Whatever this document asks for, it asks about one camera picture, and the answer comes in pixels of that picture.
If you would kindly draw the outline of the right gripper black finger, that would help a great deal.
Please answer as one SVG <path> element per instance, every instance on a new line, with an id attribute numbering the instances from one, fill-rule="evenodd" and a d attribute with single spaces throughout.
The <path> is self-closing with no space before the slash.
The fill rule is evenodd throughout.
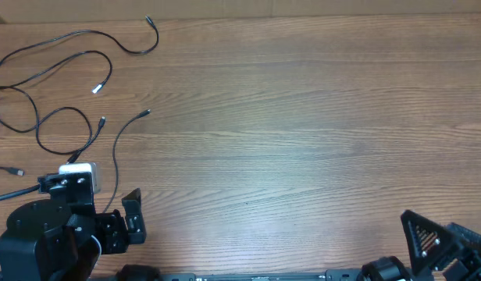
<path id="1" fill-rule="evenodd" d="M 445 269 L 458 252 L 451 231 L 411 210 L 401 215 L 413 274 L 427 276 Z"/>
<path id="2" fill-rule="evenodd" d="M 481 234 L 478 234 L 453 222 L 448 224 L 446 228 L 467 244 L 472 246 L 481 246 Z"/>

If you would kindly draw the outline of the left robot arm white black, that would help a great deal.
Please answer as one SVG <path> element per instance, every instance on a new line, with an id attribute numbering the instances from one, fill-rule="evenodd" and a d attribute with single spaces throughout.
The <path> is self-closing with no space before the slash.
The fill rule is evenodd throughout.
<path id="1" fill-rule="evenodd" d="M 87 280 L 102 255 L 123 254 L 147 233 L 141 191 L 118 210 L 98 213 L 89 172 L 48 174 L 34 188 L 48 199 L 12 212 L 0 236 L 0 280 Z"/>

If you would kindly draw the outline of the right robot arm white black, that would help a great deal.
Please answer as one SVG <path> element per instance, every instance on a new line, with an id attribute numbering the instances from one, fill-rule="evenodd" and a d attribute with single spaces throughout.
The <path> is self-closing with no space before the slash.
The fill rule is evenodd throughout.
<path id="1" fill-rule="evenodd" d="M 453 222 L 442 226 L 411 210 L 401 223 L 411 267 L 383 257 L 363 265 L 358 280 L 433 280 L 440 272 L 447 281 L 481 281 L 481 234 Z"/>

